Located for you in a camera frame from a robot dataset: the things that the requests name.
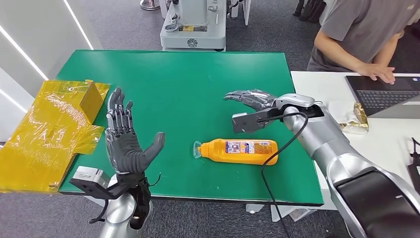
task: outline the laptop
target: laptop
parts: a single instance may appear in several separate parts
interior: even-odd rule
[[[420,77],[395,77],[393,85],[366,76],[346,76],[368,118],[420,119]]]

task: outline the led light strip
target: led light strip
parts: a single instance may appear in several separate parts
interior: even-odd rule
[[[23,51],[23,49],[13,40],[13,38],[5,31],[0,25],[0,32],[6,37],[6,39],[16,48],[17,51],[25,58],[25,60],[38,72],[38,74],[44,79],[48,80],[47,76],[39,69],[39,67],[29,58],[29,56]]]
[[[5,96],[11,103],[13,103],[15,106],[17,106],[20,110],[22,110],[24,113],[27,113],[28,110],[26,110],[23,106],[21,106],[17,101],[15,101],[13,98],[11,98],[9,95],[7,95],[3,90],[0,89],[0,94]]]
[[[91,50],[93,50],[93,46],[91,44],[91,42],[89,41],[88,37],[85,34],[85,31],[83,30],[82,26],[79,23],[79,20],[77,20],[76,15],[74,14],[73,10],[71,9],[70,5],[68,4],[67,0],[63,0],[64,4],[66,5],[68,11],[70,12],[71,16],[73,17],[74,21],[77,24],[77,27],[79,27],[80,32],[82,33],[83,37],[85,38],[86,42],[89,45],[89,48],[91,48]]]

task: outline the bottle label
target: bottle label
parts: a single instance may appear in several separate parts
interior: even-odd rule
[[[227,141],[226,153],[228,154],[270,154],[272,153],[270,142],[259,141]]]

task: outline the robotic thumb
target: robotic thumb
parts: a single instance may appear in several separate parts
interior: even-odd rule
[[[165,143],[165,133],[158,132],[155,135],[153,143],[144,150],[144,159],[142,160],[142,168],[146,170],[149,167],[150,163],[155,159],[155,157],[162,150]]]

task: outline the white machine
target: white machine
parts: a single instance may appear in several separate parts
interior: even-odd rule
[[[226,0],[172,0],[160,31],[164,51],[224,51]]]

